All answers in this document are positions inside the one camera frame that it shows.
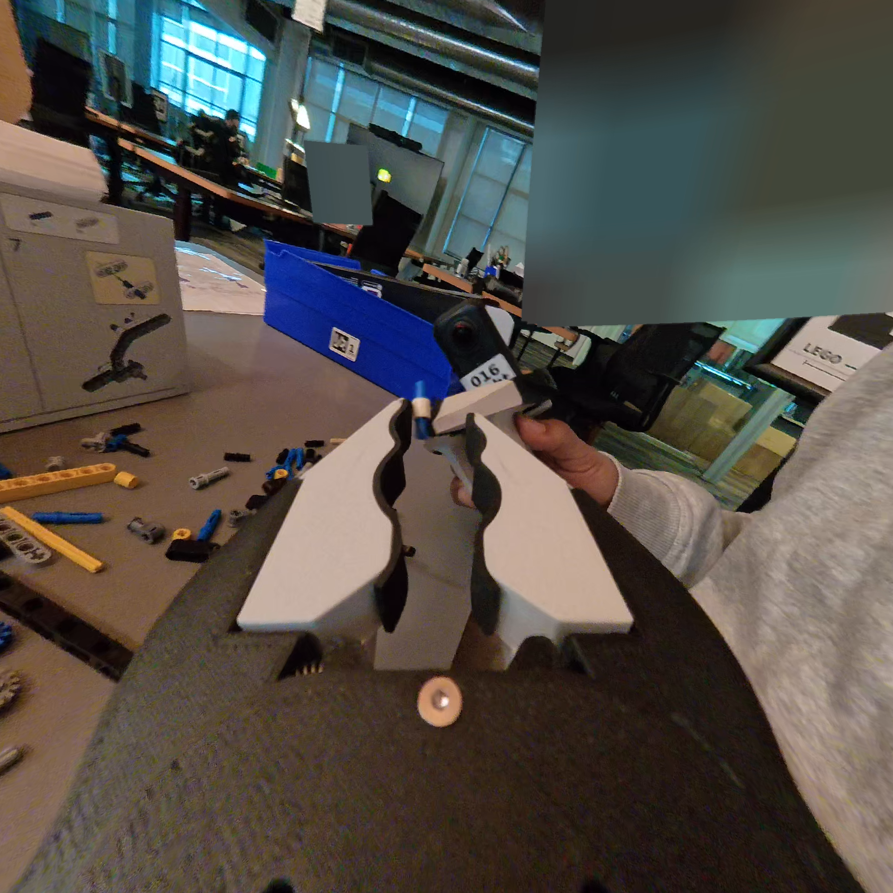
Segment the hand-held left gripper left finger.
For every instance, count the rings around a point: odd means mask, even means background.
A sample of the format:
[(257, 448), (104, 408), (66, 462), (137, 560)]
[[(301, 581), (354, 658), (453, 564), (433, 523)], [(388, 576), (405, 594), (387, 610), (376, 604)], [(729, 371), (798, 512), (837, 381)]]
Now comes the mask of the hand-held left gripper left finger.
[(412, 434), (411, 404), (396, 399), (307, 472), (236, 619), (240, 631), (366, 641), (396, 630), (408, 572), (395, 503)]

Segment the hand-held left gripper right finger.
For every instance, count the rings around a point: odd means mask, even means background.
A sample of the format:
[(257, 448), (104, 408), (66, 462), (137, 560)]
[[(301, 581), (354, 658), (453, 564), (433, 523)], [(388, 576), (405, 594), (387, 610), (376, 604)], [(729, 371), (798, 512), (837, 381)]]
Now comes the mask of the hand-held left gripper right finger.
[(465, 426), (475, 535), (471, 603), (482, 633), (510, 651), (531, 638), (626, 634), (633, 617), (573, 490), (478, 413)]

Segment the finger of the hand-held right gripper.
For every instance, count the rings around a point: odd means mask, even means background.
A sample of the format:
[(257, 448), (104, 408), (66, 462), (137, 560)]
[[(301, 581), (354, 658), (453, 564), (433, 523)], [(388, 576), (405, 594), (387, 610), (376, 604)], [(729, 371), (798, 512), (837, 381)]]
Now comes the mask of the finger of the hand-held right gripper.
[(440, 403), (432, 418), (432, 433), (434, 436), (444, 436), (463, 430), (470, 413), (489, 417), (503, 411), (515, 410), (524, 403), (516, 382), (497, 382), (464, 390), (447, 396)]
[(426, 449), (445, 458), (467, 492), (473, 491), (474, 469), (466, 452), (466, 432), (451, 431), (426, 440)]

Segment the pile of small lego pieces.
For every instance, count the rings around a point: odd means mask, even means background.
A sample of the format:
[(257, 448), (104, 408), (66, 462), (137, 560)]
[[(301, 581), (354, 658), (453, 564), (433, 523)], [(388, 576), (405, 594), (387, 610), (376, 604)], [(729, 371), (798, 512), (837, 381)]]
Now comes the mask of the pile of small lego pieces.
[(301, 478), (321, 460), (322, 452), (328, 445), (327, 440), (307, 440), (303, 446), (281, 451), (274, 466), (265, 474), (262, 491), (247, 499), (246, 511), (258, 511), (290, 481)]

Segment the black blue lego assembly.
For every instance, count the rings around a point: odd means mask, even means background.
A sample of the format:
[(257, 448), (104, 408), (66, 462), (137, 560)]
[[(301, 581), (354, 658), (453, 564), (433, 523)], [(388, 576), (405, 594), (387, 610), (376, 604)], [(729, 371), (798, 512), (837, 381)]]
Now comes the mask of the black blue lego assembly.
[(138, 422), (124, 424), (83, 438), (80, 441), (80, 447), (92, 453), (127, 452), (148, 458), (152, 456), (152, 451), (132, 440), (132, 436), (142, 431), (143, 426)]

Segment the thin yellow Lego axle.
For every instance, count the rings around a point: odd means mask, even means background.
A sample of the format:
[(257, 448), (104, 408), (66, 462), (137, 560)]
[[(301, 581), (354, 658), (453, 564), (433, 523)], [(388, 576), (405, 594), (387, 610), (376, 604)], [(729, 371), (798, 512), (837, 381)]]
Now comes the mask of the thin yellow Lego axle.
[(60, 553), (63, 557), (73, 562), (73, 564), (80, 566), (89, 573), (101, 573), (106, 568), (106, 565), (101, 560), (84, 552), (65, 538), (53, 533), (16, 509), (10, 506), (3, 507), (1, 514), (18, 529), (26, 531), (33, 539)]

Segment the long black lego beam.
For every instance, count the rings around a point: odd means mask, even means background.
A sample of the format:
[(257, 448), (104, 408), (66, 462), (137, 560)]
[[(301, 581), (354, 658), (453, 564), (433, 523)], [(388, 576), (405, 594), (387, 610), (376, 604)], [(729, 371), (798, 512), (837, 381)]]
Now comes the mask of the long black lego beam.
[(115, 682), (133, 653), (50, 598), (1, 572), (1, 609), (42, 639)]

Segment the yellow lego beam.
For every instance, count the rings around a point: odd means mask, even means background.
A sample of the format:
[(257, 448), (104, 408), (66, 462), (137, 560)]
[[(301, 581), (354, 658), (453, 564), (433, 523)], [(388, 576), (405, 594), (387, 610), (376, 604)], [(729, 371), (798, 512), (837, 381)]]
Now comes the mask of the yellow lego beam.
[(118, 468), (112, 463), (98, 463), (69, 470), (44, 472), (1, 480), (1, 504), (54, 495), (89, 486), (112, 482)]

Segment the grey lego beam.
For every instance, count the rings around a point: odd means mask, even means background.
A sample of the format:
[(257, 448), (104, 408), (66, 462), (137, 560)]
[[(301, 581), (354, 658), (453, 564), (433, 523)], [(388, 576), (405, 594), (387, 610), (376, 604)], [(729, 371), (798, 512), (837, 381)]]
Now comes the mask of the grey lego beam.
[(42, 567), (53, 561), (53, 552), (47, 546), (6, 518), (1, 519), (1, 544), (2, 550), (29, 567)]

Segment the lego instruction booklet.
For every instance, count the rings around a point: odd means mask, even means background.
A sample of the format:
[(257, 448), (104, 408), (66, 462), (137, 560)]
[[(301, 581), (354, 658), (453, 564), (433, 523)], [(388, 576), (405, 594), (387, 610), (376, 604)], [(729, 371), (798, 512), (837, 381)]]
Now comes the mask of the lego instruction booklet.
[(191, 389), (173, 223), (2, 186), (2, 433)]

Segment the person's right hand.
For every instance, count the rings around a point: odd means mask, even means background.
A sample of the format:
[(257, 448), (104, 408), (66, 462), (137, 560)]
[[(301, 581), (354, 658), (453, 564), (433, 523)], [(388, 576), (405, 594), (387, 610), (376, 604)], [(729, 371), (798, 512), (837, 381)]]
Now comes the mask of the person's right hand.
[(620, 466), (608, 454), (585, 443), (560, 420), (517, 415), (515, 426), (531, 452), (570, 488), (609, 508), (620, 485)]

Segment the black monitor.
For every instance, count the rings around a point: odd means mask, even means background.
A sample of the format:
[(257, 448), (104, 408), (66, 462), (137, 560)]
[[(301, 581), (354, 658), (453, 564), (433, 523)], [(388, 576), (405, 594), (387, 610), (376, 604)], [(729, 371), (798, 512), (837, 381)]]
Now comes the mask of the black monitor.
[(421, 214), (382, 190), (373, 204), (373, 223), (360, 229), (349, 256), (365, 272), (395, 276), (421, 221)]

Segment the blue plastic bin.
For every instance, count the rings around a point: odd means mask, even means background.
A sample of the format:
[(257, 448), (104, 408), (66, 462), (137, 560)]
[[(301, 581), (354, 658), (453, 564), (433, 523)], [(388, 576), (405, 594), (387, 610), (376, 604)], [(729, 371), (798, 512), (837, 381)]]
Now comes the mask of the blue plastic bin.
[(360, 270), (359, 264), (274, 240), (264, 244), (264, 321), (293, 340), (397, 397), (447, 395), (452, 368), (433, 324), (349, 285), (312, 261)]

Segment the black office chair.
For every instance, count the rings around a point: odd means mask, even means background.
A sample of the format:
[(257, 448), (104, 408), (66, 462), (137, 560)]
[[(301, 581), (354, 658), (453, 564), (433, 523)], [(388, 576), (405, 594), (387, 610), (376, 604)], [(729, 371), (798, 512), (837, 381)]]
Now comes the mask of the black office chair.
[(580, 329), (590, 341), (584, 361), (577, 368), (551, 369), (552, 418), (567, 423), (583, 439), (607, 422), (623, 430), (647, 431), (673, 390), (723, 332), (709, 322), (650, 323), (617, 343)]

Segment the stack of cardboard boxes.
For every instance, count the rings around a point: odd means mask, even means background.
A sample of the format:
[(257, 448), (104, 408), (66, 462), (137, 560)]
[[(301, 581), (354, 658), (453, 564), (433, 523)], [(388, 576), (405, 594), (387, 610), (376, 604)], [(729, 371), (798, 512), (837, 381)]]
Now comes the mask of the stack of cardboard boxes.
[[(748, 401), (699, 379), (673, 390), (647, 433), (711, 463), (740, 433), (752, 410)], [(761, 481), (780, 466), (796, 444), (796, 437), (769, 427), (732, 470)]]

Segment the white paper sheet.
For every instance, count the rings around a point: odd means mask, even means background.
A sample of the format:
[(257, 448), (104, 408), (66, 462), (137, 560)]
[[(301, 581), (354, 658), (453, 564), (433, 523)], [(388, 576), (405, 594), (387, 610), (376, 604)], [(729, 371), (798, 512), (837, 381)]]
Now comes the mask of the white paper sheet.
[(262, 277), (195, 243), (176, 242), (175, 255), (184, 311), (263, 316)]

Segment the grey zip hoodie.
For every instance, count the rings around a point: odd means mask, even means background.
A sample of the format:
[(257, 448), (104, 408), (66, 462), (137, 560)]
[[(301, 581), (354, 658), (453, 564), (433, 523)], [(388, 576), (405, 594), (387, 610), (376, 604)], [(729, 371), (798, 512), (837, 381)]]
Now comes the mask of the grey zip hoodie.
[(867, 891), (892, 887), (892, 365), (813, 413), (765, 508), (694, 586), (815, 818)]

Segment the long background desk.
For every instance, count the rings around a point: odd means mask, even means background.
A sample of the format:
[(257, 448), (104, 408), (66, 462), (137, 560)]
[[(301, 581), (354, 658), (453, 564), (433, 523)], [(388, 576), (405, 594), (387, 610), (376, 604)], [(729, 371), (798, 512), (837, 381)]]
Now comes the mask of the long background desk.
[(125, 154), (133, 156), (161, 181), (175, 189), (173, 223), (177, 240), (189, 241), (192, 234), (192, 199), (195, 195), (217, 199), (227, 206), (237, 206), (237, 220), (268, 221), (274, 229), (312, 228), (334, 234), (341, 240), (353, 241), (360, 230), (354, 226), (324, 224), (315, 221), (311, 214), (283, 202), (254, 197), (237, 189), (225, 187), (201, 173), (182, 167), (158, 148), (171, 148), (173, 144), (154, 133), (121, 122), (91, 106), (85, 108), (87, 129), (99, 139), (105, 140), (109, 153), (109, 198), (120, 200), (120, 163)]

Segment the white sign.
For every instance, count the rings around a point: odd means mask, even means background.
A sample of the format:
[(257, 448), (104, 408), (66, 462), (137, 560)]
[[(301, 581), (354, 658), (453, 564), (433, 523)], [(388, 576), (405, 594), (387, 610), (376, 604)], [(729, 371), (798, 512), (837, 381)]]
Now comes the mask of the white sign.
[(816, 405), (891, 342), (891, 313), (788, 319), (744, 369)]

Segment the white box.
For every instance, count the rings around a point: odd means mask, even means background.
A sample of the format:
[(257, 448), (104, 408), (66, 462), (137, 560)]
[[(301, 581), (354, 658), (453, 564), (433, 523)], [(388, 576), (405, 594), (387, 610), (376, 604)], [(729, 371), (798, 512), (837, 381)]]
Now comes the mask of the white box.
[(99, 201), (106, 176), (89, 147), (1, 122), (2, 187), (27, 187), (66, 198)]

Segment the large wall display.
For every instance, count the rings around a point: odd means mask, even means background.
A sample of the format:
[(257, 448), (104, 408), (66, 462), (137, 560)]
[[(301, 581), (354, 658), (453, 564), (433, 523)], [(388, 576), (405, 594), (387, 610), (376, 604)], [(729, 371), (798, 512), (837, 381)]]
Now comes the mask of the large wall display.
[(362, 127), (351, 122), (346, 142), (367, 150), (373, 200), (387, 193), (416, 213), (418, 232), (429, 212), (444, 163), (425, 154), (419, 141), (376, 124)]

